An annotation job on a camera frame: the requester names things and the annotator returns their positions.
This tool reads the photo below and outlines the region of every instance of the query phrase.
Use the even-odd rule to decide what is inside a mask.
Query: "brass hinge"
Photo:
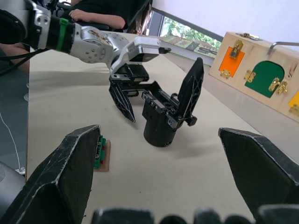
[[[223,77],[223,78],[228,79],[228,78],[230,77],[230,71],[224,69],[224,70],[222,70],[222,72],[220,73],[220,76]]]
[[[251,70],[247,70],[244,79],[249,82],[252,83],[252,80],[254,79],[254,77],[256,76],[256,73],[251,71]]]
[[[294,104],[290,110],[289,110],[290,113],[292,114],[295,114],[296,116],[299,117],[299,106],[297,104]]]
[[[288,90],[286,89],[286,86],[288,85],[288,83],[286,81],[279,81],[279,78],[275,78],[273,79],[272,83],[269,86],[269,91],[273,92],[276,88],[276,86],[278,86],[278,89],[276,91],[277,95],[280,95],[282,93],[287,93]]]
[[[236,59],[237,56],[238,56],[238,54],[239,54],[239,52],[240,52],[240,50],[242,49],[242,47],[243,47],[242,41],[237,40],[235,42],[234,48],[230,52],[229,56],[232,57],[232,58],[234,58],[234,59]]]

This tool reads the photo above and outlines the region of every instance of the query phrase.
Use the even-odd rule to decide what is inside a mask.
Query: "dark shirt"
[[[107,15],[118,15],[123,18],[126,25],[123,29],[128,28],[129,18],[132,14],[131,0],[82,0],[74,5],[71,9],[65,11],[61,17],[72,20],[69,16],[71,10],[80,9],[88,13],[98,13]]]

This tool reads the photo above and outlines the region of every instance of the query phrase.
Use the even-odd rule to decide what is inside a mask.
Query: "window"
[[[165,42],[213,58],[221,45],[220,41],[168,17],[164,17],[160,36]]]

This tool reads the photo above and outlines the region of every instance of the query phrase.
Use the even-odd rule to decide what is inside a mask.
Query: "white wall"
[[[153,7],[221,36],[299,42],[299,0],[154,0]]]

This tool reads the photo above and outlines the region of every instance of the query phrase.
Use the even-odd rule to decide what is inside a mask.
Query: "black cable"
[[[12,70],[18,68],[21,64],[25,63],[26,61],[28,61],[28,60],[29,60],[30,58],[32,58],[33,56],[35,56],[35,55],[37,55],[37,54],[39,54],[39,53],[45,52],[45,51],[47,51],[47,50],[49,50],[49,49],[39,49],[39,50],[36,50],[35,52],[33,52],[32,55],[30,55],[30,56],[24,58],[23,60],[21,60],[21,61],[18,62],[17,64],[14,64],[13,66],[10,66],[9,68],[5,69],[4,71],[1,71],[1,72],[0,72],[0,77],[3,76],[3,75],[5,75],[5,74],[7,74],[7,73],[9,73],[9,72],[12,71]]]
[[[36,55],[36,51],[30,52],[30,53],[26,53],[26,54],[23,54],[23,55],[4,56],[4,57],[0,57],[0,60],[1,61],[10,61],[10,60],[20,59],[20,58],[25,58],[25,57],[33,57],[34,55]]]

